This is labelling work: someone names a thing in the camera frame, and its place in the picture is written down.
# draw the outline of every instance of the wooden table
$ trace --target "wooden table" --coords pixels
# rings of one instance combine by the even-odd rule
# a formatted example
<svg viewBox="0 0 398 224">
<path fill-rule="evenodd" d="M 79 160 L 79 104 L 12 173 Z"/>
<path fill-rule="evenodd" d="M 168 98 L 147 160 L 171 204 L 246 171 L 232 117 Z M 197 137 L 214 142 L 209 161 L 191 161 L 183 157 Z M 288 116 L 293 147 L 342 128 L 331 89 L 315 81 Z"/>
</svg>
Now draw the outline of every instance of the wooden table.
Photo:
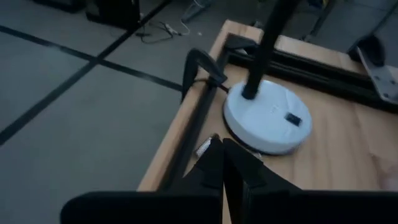
<svg viewBox="0 0 398 224">
<path fill-rule="evenodd" d="M 228 33 L 256 41 L 261 36 L 259 29 L 226 21 L 210 51 L 213 58 L 217 58 Z M 280 36 L 275 47 L 365 75 L 362 65 L 340 52 L 284 36 Z M 398 81 L 398 69 L 391 67 L 391 71 Z M 228 76 L 227 87 L 245 79 L 248 73 L 245 68 L 234 65 L 227 65 L 224 72 Z M 198 76 L 205 77 L 207 73 L 200 71 Z M 265 79 L 294 91 L 308 106 L 313 119 L 310 137 L 294 154 L 260 158 L 267 167 L 302 189 L 398 189 L 398 116 L 270 76 Z M 202 83 L 196 83 L 188 92 L 139 190 L 157 190 L 203 87 Z M 222 119 L 225 99 L 226 93 L 218 90 L 197 144 L 212 133 L 232 138 Z M 187 171 L 195 161 L 192 156 Z M 230 222 L 227 211 L 224 211 L 224 223 Z"/>
</svg>

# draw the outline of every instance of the black metal bar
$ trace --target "black metal bar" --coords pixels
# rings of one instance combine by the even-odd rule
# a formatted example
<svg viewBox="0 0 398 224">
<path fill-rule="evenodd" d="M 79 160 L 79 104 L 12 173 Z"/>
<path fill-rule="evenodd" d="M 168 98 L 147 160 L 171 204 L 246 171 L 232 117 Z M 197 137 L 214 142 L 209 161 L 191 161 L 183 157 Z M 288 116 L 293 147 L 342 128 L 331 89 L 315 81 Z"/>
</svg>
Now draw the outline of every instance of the black metal bar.
<svg viewBox="0 0 398 224">
<path fill-rule="evenodd" d="M 228 53 L 224 49 L 217 59 L 217 64 L 222 71 L 228 63 L 228 57 Z M 177 146 L 175 154 L 167 167 L 167 171 L 162 179 L 159 189 L 168 189 L 173 183 L 183 177 L 216 92 L 217 86 L 209 84 L 207 84 L 205 89 L 202 91 L 200 99 L 192 112 L 184 134 L 180 140 L 180 144 Z"/>
<path fill-rule="evenodd" d="M 256 97 L 262 76 L 266 73 L 265 71 L 271 61 L 275 42 L 299 2 L 298 0 L 277 1 L 268 18 L 267 25 L 264 28 L 264 35 L 249 68 L 248 82 L 242 92 L 242 96 L 245 99 L 252 100 Z"/>
<path fill-rule="evenodd" d="M 237 52 L 229 53 L 229 63 L 248 68 L 252 64 L 252 57 Z M 313 73 L 309 70 L 302 70 L 290 64 L 282 64 L 272 61 L 269 64 L 267 75 L 280 78 L 289 82 L 303 85 L 314 90 L 322 91 L 338 96 L 345 100 L 355 101 L 379 110 L 398 113 L 398 106 L 392 105 L 380 99 L 373 86 L 357 85 L 352 80 L 347 82 L 344 75 L 328 76 L 323 73 Z"/>
</svg>

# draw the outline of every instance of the black cable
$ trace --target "black cable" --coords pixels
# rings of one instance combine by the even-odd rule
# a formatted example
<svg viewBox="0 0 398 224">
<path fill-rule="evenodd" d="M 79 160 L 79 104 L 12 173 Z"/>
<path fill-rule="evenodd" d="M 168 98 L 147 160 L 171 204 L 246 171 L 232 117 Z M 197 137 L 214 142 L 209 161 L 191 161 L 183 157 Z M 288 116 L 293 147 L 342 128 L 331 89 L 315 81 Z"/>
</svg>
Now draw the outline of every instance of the black cable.
<svg viewBox="0 0 398 224">
<path fill-rule="evenodd" d="M 165 38 L 153 40 L 153 41 L 145 40 L 144 37 L 150 36 L 151 34 L 148 34 L 148 33 L 145 32 L 145 25 L 143 25 L 142 26 L 142 32 L 141 33 L 136 33 L 136 36 L 140 37 L 142 43 L 144 43 L 144 44 L 156 44 L 156 43 L 163 42 L 163 41 L 170 40 L 170 39 L 174 38 L 174 35 L 168 30 L 168 28 L 166 26 L 166 23 L 160 22 L 160 21 L 155 21 L 155 22 L 158 22 L 159 24 L 161 24 L 161 26 L 158 26 L 158 25 L 152 23 L 152 21 L 149 22 L 149 26 L 155 27 L 156 29 L 163 30 L 166 33 L 168 33 L 169 36 L 165 37 Z"/>
</svg>

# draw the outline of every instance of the white object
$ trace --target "white object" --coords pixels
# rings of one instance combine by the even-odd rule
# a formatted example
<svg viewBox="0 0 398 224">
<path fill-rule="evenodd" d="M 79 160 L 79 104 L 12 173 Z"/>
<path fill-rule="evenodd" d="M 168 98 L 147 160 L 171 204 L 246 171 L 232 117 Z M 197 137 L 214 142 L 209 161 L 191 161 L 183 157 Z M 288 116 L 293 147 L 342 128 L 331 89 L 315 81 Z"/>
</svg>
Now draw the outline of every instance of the white object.
<svg viewBox="0 0 398 224">
<path fill-rule="evenodd" d="M 263 80 L 254 100 L 241 93 L 244 83 L 233 86 L 224 104 L 224 117 L 230 130 L 244 143 L 267 154 L 287 154 L 311 133 L 308 108 L 292 91 Z M 287 114 L 301 119 L 299 125 L 286 120 Z"/>
</svg>

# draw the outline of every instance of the black object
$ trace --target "black object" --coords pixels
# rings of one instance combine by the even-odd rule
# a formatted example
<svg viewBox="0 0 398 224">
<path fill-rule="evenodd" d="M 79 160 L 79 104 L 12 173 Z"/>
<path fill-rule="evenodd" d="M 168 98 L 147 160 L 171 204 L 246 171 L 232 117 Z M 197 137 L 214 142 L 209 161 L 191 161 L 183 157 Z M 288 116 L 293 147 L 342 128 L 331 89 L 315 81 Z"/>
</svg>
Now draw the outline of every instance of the black object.
<svg viewBox="0 0 398 224">
<path fill-rule="evenodd" d="M 245 99 L 253 100 L 256 97 L 261 79 L 264 73 L 267 73 L 266 68 L 271 61 L 275 42 L 299 2 L 299 0 L 277 1 L 264 28 L 264 35 L 254 54 L 254 60 L 249 67 L 248 82 L 242 92 Z"/>
<path fill-rule="evenodd" d="M 86 16 L 93 22 L 131 29 L 141 19 L 139 0 L 90 0 Z"/>
<path fill-rule="evenodd" d="M 193 169 L 157 192 L 93 192 L 70 200 L 61 224 L 397 223 L 396 192 L 301 190 L 230 139 L 213 139 Z"/>
<path fill-rule="evenodd" d="M 386 61 L 386 50 L 381 40 L 374 34 L 360 38 L 348 50 L 347 54 L 349 57 L 361 63 L 357 48 L 360 48 L 362 53 L 366 54 L 375 66 L 384 66 L 384 62 Z"/>
<path fill-rule="evenodd" d="M 93 192 L 70 200 L 62 224 L 221 223 L 223 144 L 211 141 L 193 169 L 168 190 L 159 192 Z"/>
<path fill-rule="evenodd" d="M 288 122 L 290 122 L 290 123 L 296 125 L 297 127 L 300 126 L 301 121 L 302 121 L 301 118 L 299 118 L 298 116 L 296 116 L 296 115 L 294 115 L 294 114 L 292 114 L 292 113 L 287 113 L 287 114 L 285 115 L 285 119 L 286 119 Z"/>
<path fill-rule="evenodd" d="M 85 6 L 85 0 L 33 0 L 36 3 L 54 7 L 65 12 L 74 13 L 82 10 Z"/>
<path fill-rule="evenodd" d="M 212 57 L 200 49 L 191 49 L 185 60 L 185 69 L 182 80 L 182 100 L 188 93 L 198 74 L 199 66 L 209 73 L 209 81 L 219 86 L 224 83 L 227 77 Z"/>
</svg>

